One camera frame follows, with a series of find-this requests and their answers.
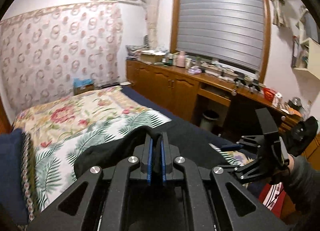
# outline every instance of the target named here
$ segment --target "pink thermos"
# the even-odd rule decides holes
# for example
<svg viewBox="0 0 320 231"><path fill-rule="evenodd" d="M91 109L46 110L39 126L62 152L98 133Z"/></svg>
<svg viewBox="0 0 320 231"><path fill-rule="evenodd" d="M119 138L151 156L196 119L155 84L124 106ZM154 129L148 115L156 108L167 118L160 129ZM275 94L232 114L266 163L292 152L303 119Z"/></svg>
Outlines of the pink thermos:
<svg viewBox="0 0 320 231"><path fill-rule="evenodd" d="M184 51L180 51L179 56L177 58L177 66L178 67L184 68L184 66L185 66L185 57L184 57L184 55L185 55L185 52Z"/></svg>

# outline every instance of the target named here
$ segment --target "cabinet door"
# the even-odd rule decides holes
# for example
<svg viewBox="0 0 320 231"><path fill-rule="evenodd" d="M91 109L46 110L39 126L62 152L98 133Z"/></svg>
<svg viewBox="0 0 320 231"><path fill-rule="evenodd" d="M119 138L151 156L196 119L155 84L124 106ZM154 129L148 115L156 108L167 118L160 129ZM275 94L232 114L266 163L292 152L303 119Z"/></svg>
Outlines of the cabinet door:
<svg viewBox="0 0 320 231"><path fill-rule="evenodd" d="M191 121L199 82L175 75L172 84L172 112L184 120Z"/></svg>
<svg viewBox="0 0 320 231"><path fill-rule="evenodd" d="M150 65L139 64L139 80L137 82L137 91L144 97L151 99L153 95L153 70Z"/></svg>
<svg viewBox="0 0 320 231"><path fill-rule="evenodd" d="M127 67L127 80L131 83L131 86L135 88L135 85L138 80L138 63L137 61L126 61Z"/></svg>
<svg viewBox="0 0 320 231"><path fill-rule="evenodd" d="M160 68L154 69L154 81L152 83L154 95L150 100L168 110L170 110L169 105L171 103L171 80L171 73Z"/></svg>

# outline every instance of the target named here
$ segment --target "wooden door frame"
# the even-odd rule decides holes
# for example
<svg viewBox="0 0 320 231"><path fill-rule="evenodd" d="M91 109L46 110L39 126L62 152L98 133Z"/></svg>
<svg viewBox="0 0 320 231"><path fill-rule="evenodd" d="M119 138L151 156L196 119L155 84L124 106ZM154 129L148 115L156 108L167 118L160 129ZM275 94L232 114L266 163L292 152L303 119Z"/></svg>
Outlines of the wooden door frame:
<svg viewBox="0 0 320 231"><path fill-rule="evenodd" d="M270 22L270 6L269 0L263 0L264 5L264 28L263 28L263 47L262 47L262 63L260 67L259 82L263 83L267 72L269 52L270 52L270 38L271 38L271 22ZM171 53L177 51L178 39L178 23L179 23L180 0L173 0L172 11L172 30L171 30Z"/></svg>

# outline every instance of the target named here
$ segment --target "metal screw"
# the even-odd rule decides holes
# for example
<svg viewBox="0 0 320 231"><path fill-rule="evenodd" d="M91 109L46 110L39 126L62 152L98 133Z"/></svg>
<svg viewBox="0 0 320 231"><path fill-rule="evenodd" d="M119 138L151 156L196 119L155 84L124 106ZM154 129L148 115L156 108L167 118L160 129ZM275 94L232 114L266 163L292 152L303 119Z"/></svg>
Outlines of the metal screw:
<svg viewBox="0 0 320 231"><path fill-rule="evenodd" d="M217 166L217 167L213 168L213 172L215 174L221 174L221 173L223 173L223 169L221 167Z"/></svg>
<svg viewBox="0 0 320 231"><path fill-rule="evenodd" d="M99 166L93 166L91 167L90 169L90 172L93 173L93 174L96 174L100 171L100 167Z"/></svg>
<svg viewBox="0 0 320 231"><path fill-rule="evenodd" d="M136 156L130 156L130 157L128 158L128 161L129 161L130 163L135 163L135 162L138 162L138 158L137 158Z"/></svg>
<svg viewBox="0 0 320 231"><path fill-rule="evenodd" d="M186 161L186 159L183 158L182 156L178 156L178 157L175 158L175 161L177 163L184 163Z"/></svg>

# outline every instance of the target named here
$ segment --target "sleeve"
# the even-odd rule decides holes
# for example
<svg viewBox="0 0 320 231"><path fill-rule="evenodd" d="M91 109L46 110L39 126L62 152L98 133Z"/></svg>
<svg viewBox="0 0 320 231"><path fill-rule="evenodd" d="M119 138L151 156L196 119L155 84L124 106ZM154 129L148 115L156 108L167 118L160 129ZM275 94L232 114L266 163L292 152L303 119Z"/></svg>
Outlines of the sleeve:
<svg viewBox="0 0 320 231"><path fill-rule="evenodd" d="M306 214L319 193L320 172L314 170L302 156L293 159L293 170L283 177L282 182L285 192L296 205L296 210Z"/></svg>

